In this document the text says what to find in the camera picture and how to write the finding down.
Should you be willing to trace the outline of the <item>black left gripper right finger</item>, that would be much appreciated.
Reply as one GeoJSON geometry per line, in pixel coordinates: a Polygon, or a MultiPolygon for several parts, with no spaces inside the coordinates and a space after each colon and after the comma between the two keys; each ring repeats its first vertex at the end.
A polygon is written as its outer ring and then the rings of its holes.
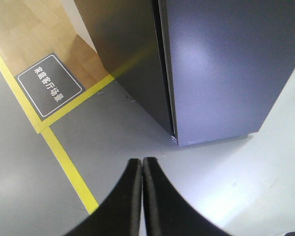
{"type": "Polygon", "coordinates": [[[155,157],[143,159],[143,203],[148,236],[228,236],[178,193],[155,157]]]}

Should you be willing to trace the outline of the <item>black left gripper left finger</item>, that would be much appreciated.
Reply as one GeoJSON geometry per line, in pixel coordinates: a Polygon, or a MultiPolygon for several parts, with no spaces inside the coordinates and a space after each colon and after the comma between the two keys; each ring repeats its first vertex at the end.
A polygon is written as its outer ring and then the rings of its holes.
{"type": "Polygon", "coordinates": [[[142,163],[129,159],[101,205],[67,236],[137,236],[141,220],[142,163]]]}

